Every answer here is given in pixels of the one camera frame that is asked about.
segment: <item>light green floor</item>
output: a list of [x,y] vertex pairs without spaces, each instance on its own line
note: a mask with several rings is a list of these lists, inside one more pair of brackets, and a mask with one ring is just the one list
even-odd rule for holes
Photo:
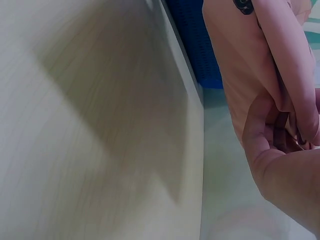
[[[304,30],[317,60],[320,87],[320,1]],[[264,201],[238,143],[222,90],[204,91],[204,173],[200,240],[315,240]]]

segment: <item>pink fabric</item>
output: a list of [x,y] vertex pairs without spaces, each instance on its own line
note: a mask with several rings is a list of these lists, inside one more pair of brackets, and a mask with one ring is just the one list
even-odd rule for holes
[[[244,14],[237,3],[252,4]],[[302,24],[310,0],[204,0],[203,18],[220,67],[236,135],[242,134],[248,110],[261,91],[268,91],[287,129],[320,144],[314,83],[315,58]]]

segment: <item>blue basket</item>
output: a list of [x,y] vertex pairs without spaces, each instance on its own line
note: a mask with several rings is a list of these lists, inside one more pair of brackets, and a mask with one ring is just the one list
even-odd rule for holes
[[204,88],[222,89],[222,78],[202,16],[203,0],[166,0],[190,60]]

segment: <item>pink sleeve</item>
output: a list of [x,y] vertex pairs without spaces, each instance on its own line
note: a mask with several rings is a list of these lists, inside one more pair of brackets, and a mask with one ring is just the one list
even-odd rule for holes
[[285,0],[252,0],[283,83],[292,100],[302,137],[320,144],[314,83],[315,59],[293,10]]

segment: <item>hand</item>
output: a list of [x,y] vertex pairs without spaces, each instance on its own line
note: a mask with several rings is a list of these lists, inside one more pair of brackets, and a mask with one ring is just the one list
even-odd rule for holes
[[284,119],[272,97],[260,94],[244,127],[245,155],[262,196],[320,236],[320,149],[302,150],[279,127]]

